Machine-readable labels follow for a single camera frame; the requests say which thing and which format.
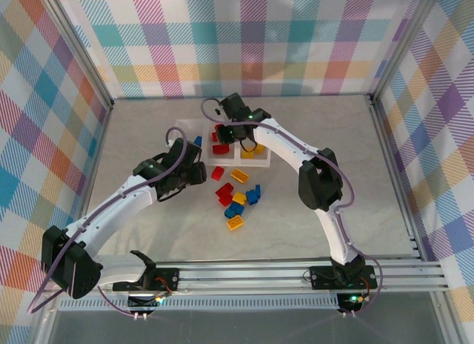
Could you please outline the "white plastic bin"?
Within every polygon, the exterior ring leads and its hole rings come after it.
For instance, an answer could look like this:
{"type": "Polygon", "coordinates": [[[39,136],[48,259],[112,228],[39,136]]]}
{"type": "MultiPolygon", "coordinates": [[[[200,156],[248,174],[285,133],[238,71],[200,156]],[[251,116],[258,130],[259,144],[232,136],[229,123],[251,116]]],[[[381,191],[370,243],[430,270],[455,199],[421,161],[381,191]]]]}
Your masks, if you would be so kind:
{"type": "Polygon", "coordinates": [[[254,159],[242,159],[241,158],[241,149],[255,149],[257,145],[260,145],[257,142],[254,142],[252,139],[242,139],[237,141],[236,150],[235,150],[235,159],[236,165],[241,167],[250,167],[250,168],[268,168],[271,163],[272,152],[269,148],[265,147],[263,154],[256,154],[254,159]]]}
{"type": "Polygon", "coordinates": [[[213,133],[215,132],[214,125],[215,124],[212,122],[209,122],[207,120],[204,121],[204,129],[202,136],[203,161],[206,163],[207,166],[236,166],[236,144],[226,146],[226,148],[228,148],[228,152],[226,153],[214,153],[213,146],[217,145],[219,147],[221,145],[219,142],[213,141],[213,133]]]}
{"type": "Polygon", "coordinates": [[[209,146],[209,124],[206,119],[177,119],[175,126],[181,128],[190,142],[200,141],[201,161],[207,164],[209,146]]]}

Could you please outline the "colourful plaid backdrop cloth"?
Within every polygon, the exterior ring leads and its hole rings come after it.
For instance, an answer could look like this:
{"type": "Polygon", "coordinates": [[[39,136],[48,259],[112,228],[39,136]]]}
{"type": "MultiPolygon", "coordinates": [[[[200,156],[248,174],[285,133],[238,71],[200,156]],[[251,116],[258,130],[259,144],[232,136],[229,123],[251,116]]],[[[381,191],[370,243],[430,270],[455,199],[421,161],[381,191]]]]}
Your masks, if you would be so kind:
{"type": "Polygon", "coordinates": [[[415,226],[474,344],[474,0],[436,0],[377,102],[415,226]]]}
{"type": "Polygon", "coordinates": [[[26,344],[41,238],[78,213],[107,111],[41,0],[0,0],[0,344],[26,344]]]}
{"type": "Polygon", "coordinates": [[[420,0],[59,0],[118,98],[372,91],[420,0]]]}

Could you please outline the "circuit board with green light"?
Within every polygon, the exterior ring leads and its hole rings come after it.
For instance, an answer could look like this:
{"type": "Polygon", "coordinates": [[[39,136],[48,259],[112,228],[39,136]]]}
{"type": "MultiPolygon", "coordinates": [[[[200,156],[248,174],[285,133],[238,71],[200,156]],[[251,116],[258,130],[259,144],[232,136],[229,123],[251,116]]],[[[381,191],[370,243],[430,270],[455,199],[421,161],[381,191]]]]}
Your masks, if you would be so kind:
{"type": "Polygon", "coordinates": [[[129,296],[127,298],[128,308],[156,308],[158,307],[165,296],[129,296]]]}
{"type": "Polygon", "coordinates": [[[338,311],[347,314],[360,311],[369,301],[369,294],[337,294],[338,311]]]}

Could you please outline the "aluminium side rail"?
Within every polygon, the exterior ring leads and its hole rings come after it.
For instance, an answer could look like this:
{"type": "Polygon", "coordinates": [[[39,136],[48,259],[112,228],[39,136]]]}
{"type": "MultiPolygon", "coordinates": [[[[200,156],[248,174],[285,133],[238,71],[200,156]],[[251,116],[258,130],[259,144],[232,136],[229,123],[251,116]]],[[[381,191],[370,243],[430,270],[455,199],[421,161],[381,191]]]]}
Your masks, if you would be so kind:
{"type": "Polygon", "coordinates": [[[89,218],[90,199],[96,181],[96,176],[99,169],[99,164],[113,110],[113,106],[107,109],[107,111],[104,113],[103,123],[97,126],[96,132],[93,134],[93,140],[96,141],[96,143],[93,148],[92,157],[90,158],[90,161],[86,163],[86,177],[83,182],[82,193],[78,205],[78,217],[77,220],[73,221],[71,225],[68,225],[64,229],[65,234],[69,237],[67,245],[72,245],[73,242],[78,243],[79,236],[87,229],[87,225],[85,225],[85,222],[89,218]]]}
{"type": "Polygon", "coordinates": [[[384,157],[385,164],[387,166],[388,174],[395,193],[398,208],[401,212],[401,216],[404,221],[404,226],[407,230],[409,238],[413,240],[416,245],[416,250],[418,251],[418,259],[423,262],[427,262],[429,260],[429,257],[427,256],[427,252],[425,251],[425,247],[419,235],[418,229],[415,226],[415,219],[408,203],[407,194],[404,190],[404,185],[393,154],[393,149],[390,145],[389,136],[383,125],[383,121],[380,114],[380,108],[374,101],[374,98],[371,94],[366,96],[366,100],[367,107],[370,112],[370,116],[372,118],[379,143],[381,145],[382,154],[384,157]]]}

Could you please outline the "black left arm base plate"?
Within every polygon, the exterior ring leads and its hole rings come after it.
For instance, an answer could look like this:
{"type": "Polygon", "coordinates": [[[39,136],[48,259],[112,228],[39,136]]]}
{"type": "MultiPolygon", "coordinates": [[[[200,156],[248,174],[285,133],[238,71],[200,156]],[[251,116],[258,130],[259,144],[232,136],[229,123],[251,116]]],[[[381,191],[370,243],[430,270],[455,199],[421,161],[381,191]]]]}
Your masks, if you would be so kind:
{"type": "Polygon", "coordinates": [[[176,291],[178,281],[178,268],[151,268],[147,269],[135,282],[113,283],[113,291],[176,291]]]}

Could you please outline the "long aluminium mounting rail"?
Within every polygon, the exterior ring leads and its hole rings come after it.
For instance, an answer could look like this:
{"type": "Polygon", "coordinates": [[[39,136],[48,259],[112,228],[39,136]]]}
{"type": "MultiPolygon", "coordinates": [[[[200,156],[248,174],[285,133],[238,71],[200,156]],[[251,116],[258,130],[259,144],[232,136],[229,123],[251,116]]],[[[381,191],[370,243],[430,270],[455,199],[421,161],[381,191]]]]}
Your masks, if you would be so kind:
{"type": "MultiPolygon", "coordinates": [[[[447,281],[437,262],[419,259],[383,259],[374,267],[377,289],[313,290],[310,282],[312,266],[331,266],[328,259],[155,262],[157,268],[178,268],[178,289],[174,294],[370,294],[379,291],[431,292],[446,291],[447,281]]],[[[112,291],[113,284],[98,285],[112,291]]]]}

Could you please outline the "aluminium frame post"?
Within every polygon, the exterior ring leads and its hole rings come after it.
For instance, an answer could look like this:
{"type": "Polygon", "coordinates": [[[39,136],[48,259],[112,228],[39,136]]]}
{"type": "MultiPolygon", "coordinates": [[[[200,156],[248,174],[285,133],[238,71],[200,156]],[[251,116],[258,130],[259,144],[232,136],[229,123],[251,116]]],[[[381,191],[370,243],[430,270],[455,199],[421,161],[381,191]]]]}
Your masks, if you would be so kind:
{"type": "Polygon", "coordinates": [[[381,54],[380,64],[367,90],[373,104],[381,100],[402,59],[412,46],[436,0],[401,0],[390,24],[387,49],[381,54]]]}
{"type": "Polygon", "coordinates": [[[113,97],[100,77],[99,71],[93,64],[93,60],[90,58],[62,3],[60,0],[41,1],[52,16],[61,36],[66,41],[74,57],[78,60],[99,99],[108,107],[108,110],[112,110],[114,106],[113,97]]]}

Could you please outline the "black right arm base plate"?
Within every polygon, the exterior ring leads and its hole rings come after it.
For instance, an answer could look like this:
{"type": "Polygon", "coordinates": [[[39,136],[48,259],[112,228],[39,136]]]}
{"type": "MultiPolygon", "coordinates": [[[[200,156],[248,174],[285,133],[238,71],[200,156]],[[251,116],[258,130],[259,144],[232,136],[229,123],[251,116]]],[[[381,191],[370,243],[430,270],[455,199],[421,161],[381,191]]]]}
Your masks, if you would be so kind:
{"type": "Polygon", "coordinates": [[[310,282],[313,290],[377,289],[374,267],[365,265],[355,273],[335,266],[312,266],[310,282]]]}

